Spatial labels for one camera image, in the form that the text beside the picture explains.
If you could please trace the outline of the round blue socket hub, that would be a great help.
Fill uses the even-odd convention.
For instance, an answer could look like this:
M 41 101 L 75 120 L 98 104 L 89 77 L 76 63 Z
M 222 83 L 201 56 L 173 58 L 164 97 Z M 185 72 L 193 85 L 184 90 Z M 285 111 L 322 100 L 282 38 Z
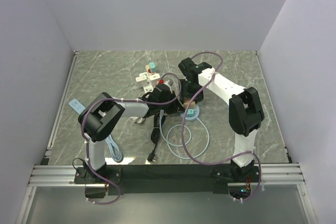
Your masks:
M 200 109 L 199 109 L 199 106 L 196 105 L 195 108 L 193 109 L 188 109 L 186 111 L 186 118 L 185 120 L 187 122 L 192 122 L 192 121 L 195 121 L 197 120 L 198 116 L 199 116 L 199 113 L 200 113 Z

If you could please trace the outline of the blue power strip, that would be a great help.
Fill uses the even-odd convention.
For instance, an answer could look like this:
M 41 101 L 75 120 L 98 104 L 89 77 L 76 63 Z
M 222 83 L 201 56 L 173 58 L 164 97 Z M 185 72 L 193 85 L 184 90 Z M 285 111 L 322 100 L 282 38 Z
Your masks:
M 68 105 L 77 113 L 77 114 L 81 114 L 86 107 L 81 104 L 77 99 L 72 99 Z

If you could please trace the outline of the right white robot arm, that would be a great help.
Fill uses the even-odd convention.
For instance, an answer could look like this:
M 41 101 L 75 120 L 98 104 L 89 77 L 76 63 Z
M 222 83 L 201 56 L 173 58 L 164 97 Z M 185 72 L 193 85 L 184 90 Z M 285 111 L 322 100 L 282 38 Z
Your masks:
M 203 100 L 203 90 L 208 88 L 228 105 L 229 124 L 235 132 L 234 158 L 230 162 L 228 178 L 241 182 L 253 172 L 255 138 L 265 118 L 258 91 L 233 83 L 210 64 L 195 64 L 186 58 L 178 64 L 186 77 L 182 82 L 180 101 L 189 109 L 192 103 Z

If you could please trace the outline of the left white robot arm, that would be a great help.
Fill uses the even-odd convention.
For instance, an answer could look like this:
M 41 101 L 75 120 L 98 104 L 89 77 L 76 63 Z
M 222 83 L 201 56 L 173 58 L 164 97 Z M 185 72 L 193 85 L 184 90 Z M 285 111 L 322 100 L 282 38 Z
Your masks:
M 121 118 L 146 119 L 161 110 L 168 115 L 184 111 L 178 94 L 167 83 L 158 84 L 153 91 L 133 100 L 114 98 L 106 92 L 99 94 L 78 117 L 85 139 L 83 166 L 87 178 L 99 183 L 106 177 L 104 142 Z

